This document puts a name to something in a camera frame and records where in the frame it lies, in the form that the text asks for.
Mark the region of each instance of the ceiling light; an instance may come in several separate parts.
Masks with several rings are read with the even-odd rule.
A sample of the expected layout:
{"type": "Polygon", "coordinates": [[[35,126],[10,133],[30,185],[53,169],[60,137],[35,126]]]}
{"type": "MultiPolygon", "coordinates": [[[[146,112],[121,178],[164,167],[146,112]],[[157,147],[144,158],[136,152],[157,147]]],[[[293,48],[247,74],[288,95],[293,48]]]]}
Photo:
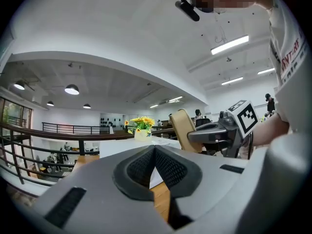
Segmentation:
{"type": "Polygon", "coordinates": [[[76,85],[70,84],[65,88],[65,92],[71,95],[79,95],[79,89],[76,85]]]}
{"type": "Polygon", "coordinates": [[[48,105],[48,106],[51,106],[51,107],[54,107],[54,104],[53,104],[52,101],[48,101],[47,105],[48,105]]]}
{"type": "Polygon", "coordinates": [[[267,70],[263,70],[263,71],[258,72],[258,75],[263,74],[263,73],[266,73],[266,72],[270,72],[270,71],[273,71],[273,70],[274,70],[274,68],[270,68],[270,69],[267,69],[267,70]]]}
{"type": "Polygon", "coordinates": [[[232,83],[232,82],[235,82],[235,81],[238,81],[238,80],[242,80],[243,77],[240,77],[240,78],[237,78],[237,79],[234,79],[234,80],[229,80],[229,81],[226,81],[224,83],[221,83],[221,85],[226,85],[226,84],[229,84],[229,83],[232,83]]]}
{"type": "Polygon", "coordinates": [[[87,109],[90,109],[91,106],[89,104],[84,104],[83,108],[87,108],[87,109]]]}
{"type": "Polygon", "coordinates": [[[174,99],[170,99],[169,102],[173,101],[173,100],[181,99],[181,98],[183,98],[183,96],[180,96],[180,97],[177,97],[177,98],[174,98],[174,99]]]}
{"type": "Polygon", "coordinates": [[[15,82],[14,86],[18,89],[25,90],[24,82],[22,80],[18,80],[15,82]]]}
{"type": "Polygon", "coordinates": [[[235,40],[232,40],[232,41],[229,41],[221,46],[218,46],[216,48],[213,48],[211,49],[211,53],[213,55],[223,51],[223,50],[226,50],[226,49],[229,49],[229,48],[232,48],[234,46],[237,46],[239,44],[242,44],[242,43],[245,43],[245,42],[248,42],[249,41],[249,36],[243,36],[243,37],[240,37],[238,39],[235,39],[235,40]]]}

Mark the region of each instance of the balcony railing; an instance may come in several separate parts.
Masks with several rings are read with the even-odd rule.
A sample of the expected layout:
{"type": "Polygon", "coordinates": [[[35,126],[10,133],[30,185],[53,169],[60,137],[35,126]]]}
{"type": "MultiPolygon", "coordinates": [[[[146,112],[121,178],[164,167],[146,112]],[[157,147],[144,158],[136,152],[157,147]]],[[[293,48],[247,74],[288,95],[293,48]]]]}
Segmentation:
{"type": "Polygon", "coordinates": [[[100,126],[78,126],[78,125],[63,125],[53,124],[48,122],[42,123],[42,130],[51,133],[60,134],[81,134],[81,135],[99,135],[108,134],[109,127],[100,126]]]}
{"type": "MultiPolygon", "coordinates": [[[[24,149],[30,149],[37,150],[41,152],[46,153],[54,153],[56,155],[98,155],[99,151],[95,152],[85,152],[84,149],[84,142],[85,141],[99,141],[99,140],[119,140],[119,139],[128,139],[133,138],[134,135],[128,134],[128,133],[121,133],[121,134],[66,134],[66,133],[57,133],[57,132],[48,132],[48,131],[39,131],[39,130],[33,130],[28,128],[22,128],[18,126],[13,126],[4,122],[0,122],[0,129],[6,129],[10,132],[9,136],[0,136],[1,142],[0,144],[0,151],[2,151],[2,155],[0,155],[0,159],[4,161],[4,164],[0,163],[0,167],[4,169],[5,171],[9,172],[10,174],[13,174],[14,176],[17,176],[21,182],[21,184],[24,184],[24,181],[30,181],[35,184],[40,184],[44,186],[51,186],[53,184],[46,183],[45,180],[41,179],[34,179],[30,176],[31,173],[45,176],[45,177],[53,177],[53,178],[64,178],[63,175],[57,175],[57,174],[50,174],[50,173],[44,173],[40,170],[38,171],[36,166],[33,166],[33,169],[30,169],[27,165],[26,161],[30,161],[33,164],[41,164],[43,166],[50,166],[50,167],[67,167],[67,168],[73,168],[74,164],[63,164],[63,163],[52,163],[42,160],[36,160],[30,157],[25,157],[24,149]],[[31,142],[29,145],[26,145],[23,143],[23,140],[31,139],[31,136],[33,137],[41,137],[41,138],[48,138],[48,139],[59,139],[59,140],[76,140],[79,143],[79,151],[60,151],[60,150],[51,150],[51,149],[45,149],[41,147],[35,147],[31,145],[31,142]],[[11,150],[7,150],[5,147],[11,146],[11,150]],[[21,148],[21,155],[17,153],[16,146],[20,146],[21,148]],[[12,155],[13,160],[7,159],[7,154],[12,155]],[[18,158],[22,159],[22,164],[19,164],[18,158]]],[[[160,135],[160,134],[167,134],[172,133],[174,130],[171,129],[165,129],[165,130],[157,130],[153,131],[153,135],[160,135]]]]}
{"type": "MultiPolygon", "coordinates": [[[[14,125],[14,126],[19,126],[20,125],[20,118],[14,117],[14,116],[8,116],[7,117],[7,123],[14,125]]],[[[26,120],[22,119],[22,125],[23,127],[26,127],[26,120]]]]}

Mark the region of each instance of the window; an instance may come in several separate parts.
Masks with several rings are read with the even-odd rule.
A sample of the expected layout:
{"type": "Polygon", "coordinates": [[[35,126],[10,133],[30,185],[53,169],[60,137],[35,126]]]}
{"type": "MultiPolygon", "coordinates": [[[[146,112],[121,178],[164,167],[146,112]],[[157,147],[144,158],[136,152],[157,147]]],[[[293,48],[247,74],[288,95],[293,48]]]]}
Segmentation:
{"type": "MultiPolygon", "coordinates": [[[[14,126],[30,128],[31,109],[18,105],[1,97],[0,105],[3,106],[1,116],[3,122],[14,126]]],[[[9,136],[10,131],[7,129],[2,129],[2,135],[9,136]]]]}

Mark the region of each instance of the black panel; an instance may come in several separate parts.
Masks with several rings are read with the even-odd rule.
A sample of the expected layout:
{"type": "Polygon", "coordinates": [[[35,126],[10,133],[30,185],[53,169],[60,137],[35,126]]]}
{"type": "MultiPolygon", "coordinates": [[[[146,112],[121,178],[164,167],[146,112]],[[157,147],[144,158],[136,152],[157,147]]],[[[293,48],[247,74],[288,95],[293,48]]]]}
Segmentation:
{"type": "Polygon", "coordinates": [[[222,165],[220,166],[220,169],[227,170],[233,173],[242,174],[244,171],[244,168],[237,167],[237,166],[230,166],[230,165],[222,165]]]}
{"type": "Polygon", "coordinates": [[[86,193],[83,188],[72,188],[45,216],[51,224],[62,228],[86,193]]]}

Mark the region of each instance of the beige chair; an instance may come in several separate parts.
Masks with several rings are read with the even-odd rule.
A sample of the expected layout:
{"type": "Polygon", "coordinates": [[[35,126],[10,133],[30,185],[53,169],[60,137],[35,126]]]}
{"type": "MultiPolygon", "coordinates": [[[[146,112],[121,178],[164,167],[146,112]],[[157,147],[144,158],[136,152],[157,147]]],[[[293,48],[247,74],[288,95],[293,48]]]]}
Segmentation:
{"type": "Polygon", "coordinates": [[[201,153],[202,144],[190,142],[187,138],[189,132],[196,131],[196,128],[185,109],[180,109],[170,116],[170,121],[174,127],[177,139],[180,142],[182,150],[194,153],[201,153]]]}

